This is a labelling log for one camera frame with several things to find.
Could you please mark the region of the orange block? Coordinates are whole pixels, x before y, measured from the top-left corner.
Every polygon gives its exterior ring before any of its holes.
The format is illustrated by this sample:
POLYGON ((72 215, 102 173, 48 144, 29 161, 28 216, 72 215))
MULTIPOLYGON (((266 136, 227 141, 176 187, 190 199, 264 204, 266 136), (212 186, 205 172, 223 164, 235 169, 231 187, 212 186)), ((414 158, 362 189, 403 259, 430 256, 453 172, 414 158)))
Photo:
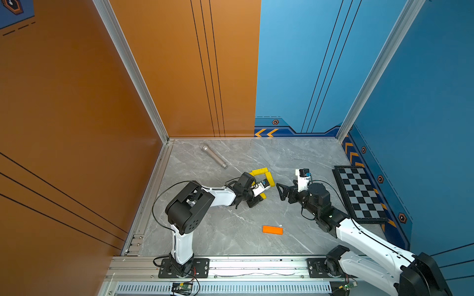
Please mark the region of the orange block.
POLYGON ((265 234, 283 235, 283 228, 264 225, 262 227, 262 232, 265 234))

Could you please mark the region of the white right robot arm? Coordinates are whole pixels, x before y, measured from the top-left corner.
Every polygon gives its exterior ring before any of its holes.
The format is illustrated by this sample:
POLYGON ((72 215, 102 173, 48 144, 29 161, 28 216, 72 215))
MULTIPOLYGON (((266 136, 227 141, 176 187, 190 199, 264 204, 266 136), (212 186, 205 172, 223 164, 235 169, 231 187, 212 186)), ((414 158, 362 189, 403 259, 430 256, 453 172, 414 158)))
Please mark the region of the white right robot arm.
POLYGON ((282 201, 299 203, 314 215, 318 227, 346 245, 332 249, 325 259, 326 272, 335 277, 354 276, 391 296, 450 296, 452 294, 436 261, 425 253, 401 249, 356 223, 332 206, 325 186, 276 184, 282 201))

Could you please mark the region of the yellow block top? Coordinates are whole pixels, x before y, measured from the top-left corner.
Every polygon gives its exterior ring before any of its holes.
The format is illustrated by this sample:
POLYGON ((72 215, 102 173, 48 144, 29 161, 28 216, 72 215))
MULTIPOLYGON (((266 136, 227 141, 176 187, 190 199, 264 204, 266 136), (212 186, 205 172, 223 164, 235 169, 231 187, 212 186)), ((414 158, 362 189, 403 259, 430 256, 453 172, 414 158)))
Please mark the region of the yellow block top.
POLYGON ((268 172, 268 168, 260 168, 260 169, 253 170, 252 172, 250 172, 250 174, 253 176, 257 176, 257 175, 265 175, 267 172, 268 172))

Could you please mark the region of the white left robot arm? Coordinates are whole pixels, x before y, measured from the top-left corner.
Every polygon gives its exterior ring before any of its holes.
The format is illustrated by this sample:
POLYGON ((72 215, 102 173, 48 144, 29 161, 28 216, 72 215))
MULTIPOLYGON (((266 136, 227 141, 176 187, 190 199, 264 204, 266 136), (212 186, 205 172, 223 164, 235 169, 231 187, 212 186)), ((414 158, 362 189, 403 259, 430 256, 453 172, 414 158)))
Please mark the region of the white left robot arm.
POLYGON ((211 207, 238 208, 247 203, 252 208, 266 199, 264 192, 275 186, 273 177, 264 172, 265 178, 256 180, 256 172, 244 172, 238 178, 222 187, 203 186, 197 181, 189 181, 165 208, 170 230, 173 235, 172 250, 169 255, 171 270, 179 277, 193 276, 194 251, 193 233, 198 228, 211 207))

